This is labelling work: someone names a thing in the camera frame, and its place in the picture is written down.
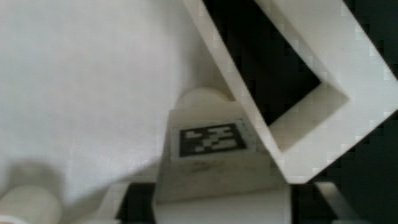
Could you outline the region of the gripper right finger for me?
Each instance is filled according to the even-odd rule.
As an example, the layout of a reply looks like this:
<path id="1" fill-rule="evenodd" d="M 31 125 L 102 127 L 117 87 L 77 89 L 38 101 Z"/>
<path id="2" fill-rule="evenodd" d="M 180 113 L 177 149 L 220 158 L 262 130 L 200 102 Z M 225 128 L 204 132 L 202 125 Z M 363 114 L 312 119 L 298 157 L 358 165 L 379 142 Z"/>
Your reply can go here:
<path id="1" fill-rule="evenodd" d="M 363 224 L 363 219 L 331 182 L 291 186 L 291 223 Z"/>

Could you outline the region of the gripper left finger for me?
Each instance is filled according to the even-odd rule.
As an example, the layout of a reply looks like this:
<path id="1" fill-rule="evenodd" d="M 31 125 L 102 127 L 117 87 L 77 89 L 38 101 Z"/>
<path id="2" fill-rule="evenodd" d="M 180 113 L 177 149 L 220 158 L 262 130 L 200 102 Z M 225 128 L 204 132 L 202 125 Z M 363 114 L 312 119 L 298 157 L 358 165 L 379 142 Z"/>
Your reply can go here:
<path id="1" fill-rule="evenodd" d="M 113 184 L 86 224 L 156 224 L 152 196 L 150 182 Z"/>

